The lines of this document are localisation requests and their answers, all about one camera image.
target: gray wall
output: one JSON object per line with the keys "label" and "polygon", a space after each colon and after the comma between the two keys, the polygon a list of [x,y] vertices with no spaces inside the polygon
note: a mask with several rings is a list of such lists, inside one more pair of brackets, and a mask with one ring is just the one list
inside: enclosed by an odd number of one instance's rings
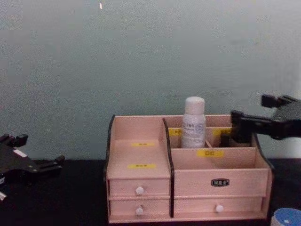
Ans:
{"label": "gray wall", "polygon": [[0,0],[0,133],[29,134],[33,158],[104,158],[113,114],[182,114],[192,95],[262,115],[263,92],[301,97],[298,0],[101,3]]}

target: drawer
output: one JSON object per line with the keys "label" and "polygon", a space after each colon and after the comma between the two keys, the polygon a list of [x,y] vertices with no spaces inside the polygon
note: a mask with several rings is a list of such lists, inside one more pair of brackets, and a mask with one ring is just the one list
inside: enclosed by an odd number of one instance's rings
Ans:
{"label": "drawer", "polygon": [[169,179],[110,180],[110,197],[169,196]]}
{"label": "drawer", "polygon": [[169,214],[170,200],[110,201],[113,216],[147,216]]}
{"label": "drawer", "polygon": [[261,211],[261,197],[255,198],[214,198],[214,199],[176,199],[175,213],[198,212],[259,212]]}
{"label": "drawer", "polygon": [[[175,170],[174,195],[266,196],[268,169]],[[226,186],[213,186],[229,180]]]}

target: wooden desk organizer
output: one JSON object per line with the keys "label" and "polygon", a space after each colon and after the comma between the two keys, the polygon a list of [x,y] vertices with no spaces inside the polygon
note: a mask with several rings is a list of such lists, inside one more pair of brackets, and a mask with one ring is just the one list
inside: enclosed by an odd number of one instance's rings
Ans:
{"label": "wooden desk organizer", "polygon": [[109,223],[267,218],[272,166],[254,134],[219,148],[229,115],[206,116],[206,147],[181,147],[182,116],[116,116],[104,184]]}

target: bottle label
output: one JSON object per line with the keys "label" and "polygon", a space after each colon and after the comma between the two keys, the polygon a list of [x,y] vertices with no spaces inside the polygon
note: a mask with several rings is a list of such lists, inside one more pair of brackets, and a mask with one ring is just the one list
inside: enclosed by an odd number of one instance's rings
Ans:
{"label": "bottle label", "polygon": [[183,136],[190,137],[190,138],[199,138],[203,140],[204,137],[204,125],[202,123],[183,123]]}

